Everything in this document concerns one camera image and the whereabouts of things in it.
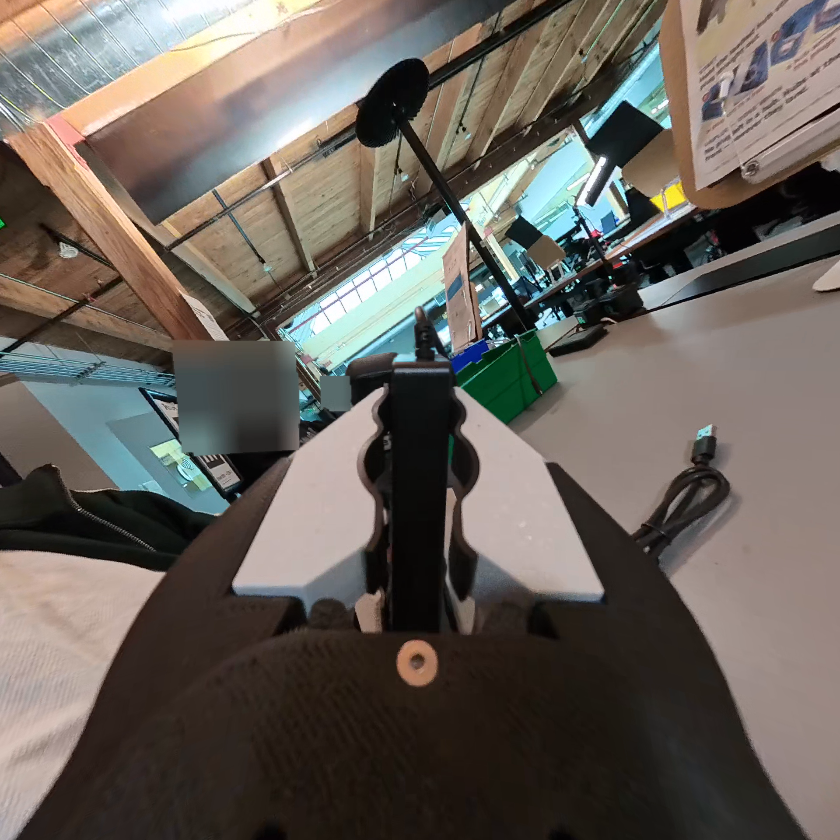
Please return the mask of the grey desk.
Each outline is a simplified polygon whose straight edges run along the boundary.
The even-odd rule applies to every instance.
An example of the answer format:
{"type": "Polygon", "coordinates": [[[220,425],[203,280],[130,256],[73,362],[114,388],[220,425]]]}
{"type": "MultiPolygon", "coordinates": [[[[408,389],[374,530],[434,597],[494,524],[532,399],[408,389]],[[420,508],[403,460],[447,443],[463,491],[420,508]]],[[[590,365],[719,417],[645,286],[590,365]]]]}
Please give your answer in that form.
{"type": "Polygon", "coordinates": [[[728,501],[665,569],[811,838],[838,838],[838,293],[830,259],[616,325],[511,423],[622,526],[715,425],[728,501]]]}

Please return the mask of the cardboard card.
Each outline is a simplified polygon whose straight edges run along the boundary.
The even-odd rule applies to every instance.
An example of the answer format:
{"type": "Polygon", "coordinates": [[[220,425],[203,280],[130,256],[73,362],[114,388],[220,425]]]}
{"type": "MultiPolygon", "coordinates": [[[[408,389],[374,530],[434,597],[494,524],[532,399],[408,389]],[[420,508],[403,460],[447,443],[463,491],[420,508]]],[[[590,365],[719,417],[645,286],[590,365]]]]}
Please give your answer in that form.
{"type": "Polygon", "coordinates": [[[469,278],[468,227],[461,225],[442,257],[449,340],[459,354],[482,339],[477,293],[469,278]]]}

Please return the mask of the instruction sheet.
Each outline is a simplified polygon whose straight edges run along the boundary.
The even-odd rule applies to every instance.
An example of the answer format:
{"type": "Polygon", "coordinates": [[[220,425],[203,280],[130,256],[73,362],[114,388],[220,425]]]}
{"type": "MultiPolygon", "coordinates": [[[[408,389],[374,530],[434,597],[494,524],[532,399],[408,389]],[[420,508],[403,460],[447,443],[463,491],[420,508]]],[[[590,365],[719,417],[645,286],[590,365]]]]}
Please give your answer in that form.
{"type": "Polygon", "coordinates": [[[679,21],[697,187],[758,185],[834,153],[838,1],[683,1],[679,21]]]}

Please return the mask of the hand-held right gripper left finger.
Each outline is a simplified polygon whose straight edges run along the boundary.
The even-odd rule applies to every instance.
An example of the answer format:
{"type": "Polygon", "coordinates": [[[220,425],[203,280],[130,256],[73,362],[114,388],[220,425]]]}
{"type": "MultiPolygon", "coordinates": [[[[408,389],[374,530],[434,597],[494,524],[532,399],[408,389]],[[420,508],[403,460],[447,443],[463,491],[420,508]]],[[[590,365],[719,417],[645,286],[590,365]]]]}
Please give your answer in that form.
{"type": "Polygon", "coordinates": [[[232,581],[232,605],[302,619],[338,602],[365,634],[386,627],[384,513],[364,457],[381,442],[382,386],[290,459],[232,581]]]}

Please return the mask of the white light bar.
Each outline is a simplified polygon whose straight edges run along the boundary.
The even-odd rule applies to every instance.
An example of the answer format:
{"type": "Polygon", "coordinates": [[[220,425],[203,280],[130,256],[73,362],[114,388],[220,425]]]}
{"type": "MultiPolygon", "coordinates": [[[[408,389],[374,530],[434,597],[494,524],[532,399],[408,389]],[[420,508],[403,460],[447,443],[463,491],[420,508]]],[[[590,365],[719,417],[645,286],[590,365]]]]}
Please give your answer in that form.
{"type": "Polygon", "coordinates": [[[608,155],[599,156],[577,194],[574,204],[577,207],[596,205],[604,190],[611,184],[615,170],[614,160],[608,155]]]}

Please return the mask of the long black multiport hub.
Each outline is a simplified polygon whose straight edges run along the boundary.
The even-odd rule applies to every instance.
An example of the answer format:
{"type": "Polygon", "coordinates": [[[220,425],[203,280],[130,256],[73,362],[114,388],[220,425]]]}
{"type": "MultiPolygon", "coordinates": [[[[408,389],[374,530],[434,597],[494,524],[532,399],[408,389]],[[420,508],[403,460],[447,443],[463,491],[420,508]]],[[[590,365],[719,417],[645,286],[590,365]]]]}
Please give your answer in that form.
{"type": "Polygon", "coordinates": [[[452,370],[400,362],[387,395],[391,440],[391,628],[436,634],[444,621],[444,539],[452,370]]]}

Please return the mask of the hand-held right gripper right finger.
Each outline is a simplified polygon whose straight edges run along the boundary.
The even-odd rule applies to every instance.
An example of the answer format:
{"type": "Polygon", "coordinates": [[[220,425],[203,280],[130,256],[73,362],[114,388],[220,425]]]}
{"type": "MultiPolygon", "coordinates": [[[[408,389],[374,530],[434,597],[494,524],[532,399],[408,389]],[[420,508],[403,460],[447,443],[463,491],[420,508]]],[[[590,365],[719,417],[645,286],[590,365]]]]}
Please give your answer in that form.
{"type": "Polygon", "coordinates": [[[548,463],[462,388],[454,390],[446,595],[474,634],[513,604],[598,603],[604,586],[548,463]]]}

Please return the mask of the black desk pad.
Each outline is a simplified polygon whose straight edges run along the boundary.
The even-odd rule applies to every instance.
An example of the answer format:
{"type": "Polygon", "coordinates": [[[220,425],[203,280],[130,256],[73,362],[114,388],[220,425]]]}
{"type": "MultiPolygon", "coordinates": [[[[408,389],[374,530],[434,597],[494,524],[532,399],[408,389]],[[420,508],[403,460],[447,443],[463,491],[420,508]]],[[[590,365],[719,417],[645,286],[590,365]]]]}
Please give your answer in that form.
{"type": "Polygon", "coordinates": [[[838,225],[809,232],[799,228],[643,289],[644,309],[673,307],[838,254],[838,225]]]}

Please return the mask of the small black device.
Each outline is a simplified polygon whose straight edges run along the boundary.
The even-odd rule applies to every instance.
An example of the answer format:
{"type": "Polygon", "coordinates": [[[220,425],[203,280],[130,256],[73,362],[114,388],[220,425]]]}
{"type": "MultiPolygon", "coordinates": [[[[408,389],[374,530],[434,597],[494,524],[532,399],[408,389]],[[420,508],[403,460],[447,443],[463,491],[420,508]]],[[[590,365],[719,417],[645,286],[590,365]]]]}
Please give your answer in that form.
{"type": "Polygon", "coordinates": [[[588,328],[579,329],[564,335],[546,348],[547,355],[559,358],[565,355],[582,352],[594,347],[608,336],[605,324],[598,323],[588,328]]]}

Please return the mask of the black framed marker sign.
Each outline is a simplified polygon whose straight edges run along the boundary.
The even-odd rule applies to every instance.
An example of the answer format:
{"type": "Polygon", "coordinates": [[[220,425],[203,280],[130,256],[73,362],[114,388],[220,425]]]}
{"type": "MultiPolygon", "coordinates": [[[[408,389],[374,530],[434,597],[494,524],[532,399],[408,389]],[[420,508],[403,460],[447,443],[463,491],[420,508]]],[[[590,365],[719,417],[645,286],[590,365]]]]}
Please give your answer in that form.
{"type": "Polygon", "coordinates": [[[139,391],[170,435],[165,444],[152,447],[153,454],[164,466],[175,468],[185,489],[191,486],[198,490],[212,487],[226,501],[235,499],[243,480],[229,458],[223,455],[194,455],[184,450],[176,397],[147,387],[141,387],[139,391]]]}

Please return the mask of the wooden beam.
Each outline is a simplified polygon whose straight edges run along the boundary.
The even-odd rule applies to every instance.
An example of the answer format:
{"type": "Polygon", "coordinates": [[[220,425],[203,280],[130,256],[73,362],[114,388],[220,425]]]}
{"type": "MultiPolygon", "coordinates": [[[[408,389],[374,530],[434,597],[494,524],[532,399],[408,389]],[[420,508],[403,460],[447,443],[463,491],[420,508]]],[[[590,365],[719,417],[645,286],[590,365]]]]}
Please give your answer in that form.
{"type": "Polygon", "coordinates": [[[8,144],[99,246],[135,297],[178,341],[218,340],[179,280],[78,152],[47,122],[11,134],[8,144]]]}

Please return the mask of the black flag panel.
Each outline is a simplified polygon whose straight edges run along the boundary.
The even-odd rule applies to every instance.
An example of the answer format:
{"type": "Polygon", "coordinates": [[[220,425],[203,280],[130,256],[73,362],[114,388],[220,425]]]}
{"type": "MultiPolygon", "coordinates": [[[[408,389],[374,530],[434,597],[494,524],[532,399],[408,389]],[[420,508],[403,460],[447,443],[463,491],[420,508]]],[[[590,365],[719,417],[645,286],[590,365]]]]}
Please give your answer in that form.
{"type": "Polygon", "coordinates": [[[543,270],[559,266],[566,258],[565,250],[554,239],[543,234],[522,216],[517,216],[511,223],[506,236],[521,246],[528,257],[543,270]]]}

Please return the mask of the black pole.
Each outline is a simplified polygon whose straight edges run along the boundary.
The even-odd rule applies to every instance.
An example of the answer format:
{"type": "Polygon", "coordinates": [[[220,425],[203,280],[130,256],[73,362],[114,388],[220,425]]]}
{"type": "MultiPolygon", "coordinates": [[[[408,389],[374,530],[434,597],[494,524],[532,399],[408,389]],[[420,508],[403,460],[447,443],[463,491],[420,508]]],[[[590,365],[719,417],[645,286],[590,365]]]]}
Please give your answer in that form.
{"type": "Polygon", "coordinates": [[[379,149],[401,134],[415,153],[421,169],[428,175],[434,188],[443,199],[447,210],[455,216],[467,234],[468,241],[488,267],[491,275],[516,317],[523,331],[533,328],[529,312],[518,299],[501,264],[481,239],[469,220],[459,199],[449,187],[424,143],[415,133],[411,121],[421,111],[428,93],[429,72],[418,58],[398,62],[380,76],[359,106],[355,122],[356,137],[368,149],[379,149]]]}

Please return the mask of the green plastic bin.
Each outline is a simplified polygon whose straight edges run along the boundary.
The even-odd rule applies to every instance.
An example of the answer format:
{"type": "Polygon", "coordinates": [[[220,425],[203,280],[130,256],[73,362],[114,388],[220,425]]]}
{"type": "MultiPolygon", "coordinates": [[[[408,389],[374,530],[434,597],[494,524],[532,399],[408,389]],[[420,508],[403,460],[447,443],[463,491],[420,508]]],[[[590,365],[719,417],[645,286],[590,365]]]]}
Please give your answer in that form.
{"type": "Polygon", "coordinates": [[[458,386],[508,424],[558,384],[537,330],[490,348],[455,374],[458,386]]]}

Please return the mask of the wooden document board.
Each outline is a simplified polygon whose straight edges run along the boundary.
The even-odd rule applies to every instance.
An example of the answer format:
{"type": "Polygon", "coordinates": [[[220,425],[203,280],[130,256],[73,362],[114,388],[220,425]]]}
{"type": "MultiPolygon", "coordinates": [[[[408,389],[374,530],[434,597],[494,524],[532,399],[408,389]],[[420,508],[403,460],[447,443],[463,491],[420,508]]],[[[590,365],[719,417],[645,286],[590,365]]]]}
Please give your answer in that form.
{"type": "Polygon", "coordinates": [[[661,19],[658,46],[665,89],[669,99],[675,163],[684,192],[688,200],[696,206],[702,209],[733,207],[775,186],[807,166],[838,152],[839,141],[835,140],[824,143],[822,147],[808,155],[801,156],[797,161],[764,181],[749,182],[741,175],[740,169],[736,168],[735,171],[725,174],[712,185],[698,187],[690,138],[688,68],[679,1],[669,1],[666,4],[661,19]]]}

